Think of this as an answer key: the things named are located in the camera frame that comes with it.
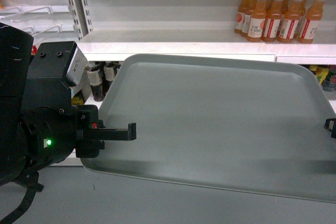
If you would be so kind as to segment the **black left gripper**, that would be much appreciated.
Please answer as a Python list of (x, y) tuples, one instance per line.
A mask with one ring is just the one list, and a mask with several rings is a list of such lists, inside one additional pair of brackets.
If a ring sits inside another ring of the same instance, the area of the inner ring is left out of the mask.
[(75, 116), (76, 158), (96, 158), (104, 149), (103, 141), (132, 141), (137, 138), (136, 123), (127, 129), (103, 129), (96, 105), (73, 105)]

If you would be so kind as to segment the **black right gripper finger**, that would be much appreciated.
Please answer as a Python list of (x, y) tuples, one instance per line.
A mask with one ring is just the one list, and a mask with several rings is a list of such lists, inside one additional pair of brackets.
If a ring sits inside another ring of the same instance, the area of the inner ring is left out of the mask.
[(336, 138), (336, 118), (326, 119), (324, 128), (331, 132), (332, 138)]

